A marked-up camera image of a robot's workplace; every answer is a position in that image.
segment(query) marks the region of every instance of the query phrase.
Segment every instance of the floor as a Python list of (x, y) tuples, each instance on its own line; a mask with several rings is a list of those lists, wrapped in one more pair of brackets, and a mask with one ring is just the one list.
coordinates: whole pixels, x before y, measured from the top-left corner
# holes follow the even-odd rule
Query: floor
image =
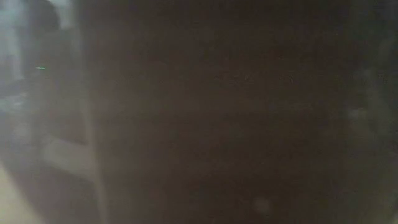
[(69, 174), (92, 181), (95, 174), (95, 155), (88, 146), (50, 137), (42, 151), (46, 164)]
[[(4, 118), (1, 113), (2, 137), (8, 134)], [(99, 223), (93, 183), (37, 155), (31, 147), (1, 138), (0, 223)]]

